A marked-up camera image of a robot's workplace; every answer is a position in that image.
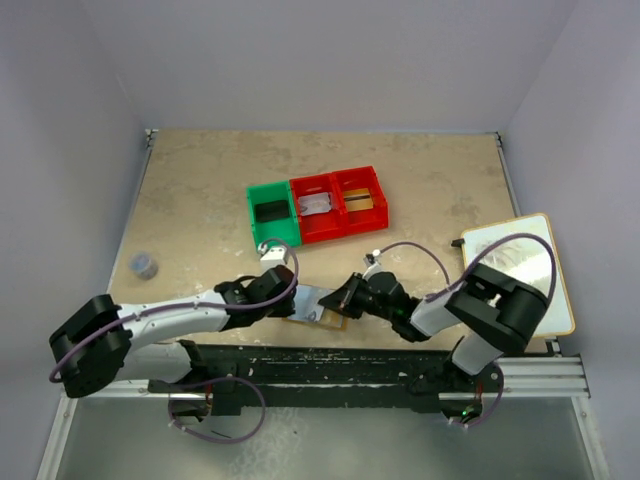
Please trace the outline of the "green plastic bin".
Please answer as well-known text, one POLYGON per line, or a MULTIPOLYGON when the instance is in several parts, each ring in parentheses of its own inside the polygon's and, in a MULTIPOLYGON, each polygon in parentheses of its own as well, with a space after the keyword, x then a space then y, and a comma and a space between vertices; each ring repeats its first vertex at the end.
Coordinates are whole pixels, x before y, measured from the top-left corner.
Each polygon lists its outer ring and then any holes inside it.
POLYGON ((293 248, 302 245, 299 221, 288 181, 249 186, 246 198, 256 248, 273 237, 284 240, 293 248))

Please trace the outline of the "red bin with silver card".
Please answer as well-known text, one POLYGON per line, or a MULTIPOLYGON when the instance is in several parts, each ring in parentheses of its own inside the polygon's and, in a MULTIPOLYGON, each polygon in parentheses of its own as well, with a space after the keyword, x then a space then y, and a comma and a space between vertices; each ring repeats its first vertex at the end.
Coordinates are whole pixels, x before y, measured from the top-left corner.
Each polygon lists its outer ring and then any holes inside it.
POLYGON ((304 244, 346 235, 346 207, 333 173, 294 178, 290 186, 304 244))

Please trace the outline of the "red bin with gold card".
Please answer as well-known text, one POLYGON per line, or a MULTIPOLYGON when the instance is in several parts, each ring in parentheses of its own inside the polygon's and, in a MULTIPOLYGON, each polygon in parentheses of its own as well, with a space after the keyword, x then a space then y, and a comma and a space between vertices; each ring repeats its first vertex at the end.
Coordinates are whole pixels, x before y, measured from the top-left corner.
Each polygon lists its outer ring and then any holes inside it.
POLYGON ((346 236, 389 227, 388 203, 373 166, 334 171, 331 177, 346 236))

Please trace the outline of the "white board with wooden frame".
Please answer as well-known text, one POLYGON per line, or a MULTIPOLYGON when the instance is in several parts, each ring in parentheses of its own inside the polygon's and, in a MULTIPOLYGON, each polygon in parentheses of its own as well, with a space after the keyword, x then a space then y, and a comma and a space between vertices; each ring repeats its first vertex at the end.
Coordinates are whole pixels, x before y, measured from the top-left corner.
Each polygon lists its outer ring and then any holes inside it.
MULTIPOLYGON (((535 235, 542 238, 551 248, 556 247, 549 217, 544 213, 536 213, 463 231, 461 240, 464 264, 468 265, 489 245, 517 233, 535 235)), ((561 263, 559 259, 555 261, 554 296, 547 313, 534 333, 536 338, 566 336, 575 330, 575 319, 561 263)), ((549 291, 550 257, 546 249, 534 240, 528 238, 511 240, 492 250, 481 262, 535 287, 544 294, 549 291)))

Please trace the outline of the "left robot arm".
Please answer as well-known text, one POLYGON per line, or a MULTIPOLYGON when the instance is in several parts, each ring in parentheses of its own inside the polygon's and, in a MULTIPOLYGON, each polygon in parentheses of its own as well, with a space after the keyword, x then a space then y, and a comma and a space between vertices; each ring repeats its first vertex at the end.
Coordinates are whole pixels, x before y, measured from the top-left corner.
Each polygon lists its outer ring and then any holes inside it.
POLYGON ((49 339, 56 364, 49 375, 70 398, 94 394, 115 381, 194 385, 211 372, 187 336, 247 328, 294 311, 298 276, 287 267, 223 282, 191 297, 148 305, 90 299, 49 339))

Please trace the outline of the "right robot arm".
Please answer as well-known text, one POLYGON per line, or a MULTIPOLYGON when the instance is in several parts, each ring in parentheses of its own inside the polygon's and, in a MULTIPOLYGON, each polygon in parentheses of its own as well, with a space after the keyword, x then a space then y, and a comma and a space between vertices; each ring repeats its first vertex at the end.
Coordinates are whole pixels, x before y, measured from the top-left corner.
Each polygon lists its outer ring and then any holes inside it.
POLYGON ((450 362, 478 375, 504 354, 522 353, 545 316, 549 299, 540 290, 478 264, 461 284, 422 300, 410 296, 388 271, 354 273, 318 304, 347 318, 368 314, 387 320, 409 342, 426 341, 458 324, 469 329, 450 362))

